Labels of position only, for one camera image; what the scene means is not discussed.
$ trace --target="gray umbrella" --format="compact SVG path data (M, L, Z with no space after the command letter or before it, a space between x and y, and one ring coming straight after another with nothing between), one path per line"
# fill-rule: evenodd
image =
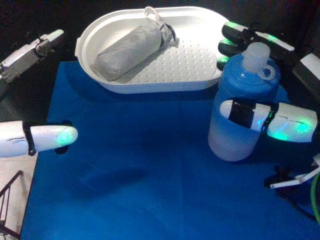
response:
M96 56L94 67L106 80L120 78L160 47L176 41L175 31L161 21L156 10L147 6L144 9L145 15L146 10L154 12L155 22L136 27Z

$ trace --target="black metal frame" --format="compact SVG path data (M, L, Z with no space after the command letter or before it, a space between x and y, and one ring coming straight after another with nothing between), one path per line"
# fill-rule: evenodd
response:
M10 197L10 190L11 190L11 185L15 182L15 180L20 176L23 175L24 172L19 170L13 178L4 186L4 188L0 191L0 199L2 198L1 201L1 208L0 208L0 234L3 235L11 235L12 237L16 239L20 239L20 234L16 233L15 231L11 230L10 228L6 227L6 221L7 221L7 214L8 214L8 208L9 208L9 197ZM1 220L2 216L2 211L5 203L5 197L6 197L6 192L8 192L7 196L7 201L6 201L6 209L5 209L5 215L4 215L4 220Z

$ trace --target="blue table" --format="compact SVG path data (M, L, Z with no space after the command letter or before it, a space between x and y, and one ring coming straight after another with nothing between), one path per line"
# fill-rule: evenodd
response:
M262 137L248 159L220 160L207 140L214 94L120 95L62 62L48 122L69 120L79 137L39 154L21 239L318 240L263 187L276 164L310 170L310 146Z

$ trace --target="water bottle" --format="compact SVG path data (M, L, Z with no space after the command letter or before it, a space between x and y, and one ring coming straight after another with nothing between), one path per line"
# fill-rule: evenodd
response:
M211 150L225 161L235 162L248 157L260 133L223 117L220 105L232 98L267 102L274 100L281 75L269 55L270 49L266 44L255 42L243 53L231 57L224 66L213 102L208 143Z

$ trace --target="white floor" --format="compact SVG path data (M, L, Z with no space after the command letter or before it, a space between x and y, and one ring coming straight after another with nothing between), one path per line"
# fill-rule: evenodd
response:
M8 183L8 181L19 171L23 171L23 175L13 183L10 189L9 208L5 226L17 232L21 231L22 222L25 215L28 195L34 170L36 166L38 154L33 157L28 155L10 158L0 158L0 190ZM8 191L6 192L4 203L7 203ZM5 219L5 211L2 210L1 220Z

